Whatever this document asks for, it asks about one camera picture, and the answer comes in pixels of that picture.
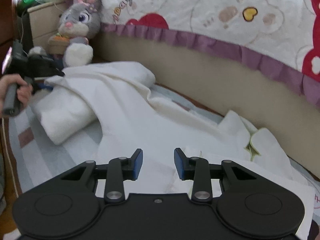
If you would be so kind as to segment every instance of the yellow heart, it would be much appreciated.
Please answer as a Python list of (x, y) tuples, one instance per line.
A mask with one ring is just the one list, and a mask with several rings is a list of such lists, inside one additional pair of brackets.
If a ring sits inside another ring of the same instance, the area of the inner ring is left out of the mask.
[(253, 18), (258, 14), (258, 10), (254, 7), (247, 7), (243, 10), (242, 15), (246, 22), (252, 22)]

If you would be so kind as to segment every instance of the beige fabric panel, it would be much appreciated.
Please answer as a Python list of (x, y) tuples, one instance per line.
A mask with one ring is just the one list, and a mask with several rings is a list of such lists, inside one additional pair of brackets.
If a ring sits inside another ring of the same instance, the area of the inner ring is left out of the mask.
[(238, 62), (184, 47), (98, 34), (94, 52), (109, 61), (138, 61), (157, 82), (225, 115), (232, 109), (267, 127), (284, 151), (320, 178), (320, 110), (284, 84)]

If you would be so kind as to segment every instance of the pink bunny nose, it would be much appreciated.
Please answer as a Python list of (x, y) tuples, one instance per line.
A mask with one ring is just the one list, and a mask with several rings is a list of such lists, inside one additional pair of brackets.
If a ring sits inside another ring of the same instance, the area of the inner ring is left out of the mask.
[(70, 27), (72, 27), (72, 26), (73, 26), (72, 22), (67, 22), (67, 23), (65, 24), (65, 27), (67, 27), (67, 28), (70, 28)]

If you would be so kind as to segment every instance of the stuffed bunny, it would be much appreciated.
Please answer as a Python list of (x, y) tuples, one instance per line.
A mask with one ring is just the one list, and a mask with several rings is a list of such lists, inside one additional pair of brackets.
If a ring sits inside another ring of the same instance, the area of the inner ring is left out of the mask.
[(93, 49), (89, 45), (100, 30), (100, 14), (94, 5), (76, 3), (60, 17), (58, 31), (49, 41), (49, 53), (63, 55), (64, 67), (89, 64)]

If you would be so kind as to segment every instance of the hand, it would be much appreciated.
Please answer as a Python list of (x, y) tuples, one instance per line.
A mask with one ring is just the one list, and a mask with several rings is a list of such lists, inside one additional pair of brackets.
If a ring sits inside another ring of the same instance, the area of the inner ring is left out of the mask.
[(8, 89), (8, 86), (17, 83), (21, 87), (17, 90), (18, 100), (23, 104), (23, 108), (26, 108), (31, 98), (32, 86), (28, 85), (20, 75), (4, 75), (0, 79), (0, 117), (2, 117), (2, 108), (5, 99), (5, 95)]

